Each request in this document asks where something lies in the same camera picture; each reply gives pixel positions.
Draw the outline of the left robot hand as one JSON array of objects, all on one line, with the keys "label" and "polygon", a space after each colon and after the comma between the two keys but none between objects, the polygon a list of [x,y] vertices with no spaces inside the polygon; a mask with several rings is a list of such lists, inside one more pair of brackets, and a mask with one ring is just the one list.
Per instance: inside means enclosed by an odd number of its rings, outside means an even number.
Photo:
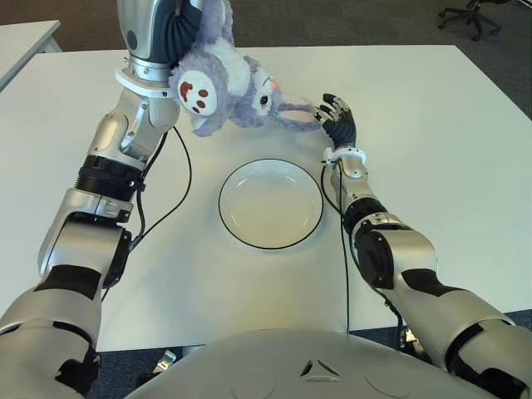
[{"label": "left robot hand", "polygon": [[118,0],[116,11],[129,54],[143,62],[175,64],[200,29],[202,1]]}]

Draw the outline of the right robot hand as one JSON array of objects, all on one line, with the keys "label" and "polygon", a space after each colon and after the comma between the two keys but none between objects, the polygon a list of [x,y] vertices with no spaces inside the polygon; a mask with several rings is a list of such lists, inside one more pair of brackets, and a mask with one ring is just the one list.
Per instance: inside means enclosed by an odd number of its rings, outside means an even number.
[{"label": "right robot hand", "polygon": [[354,147],[357,128],[348,104],[340,97],[323,94],[323,104],[316,108],[315,119],[332,140],[334,148]]}]

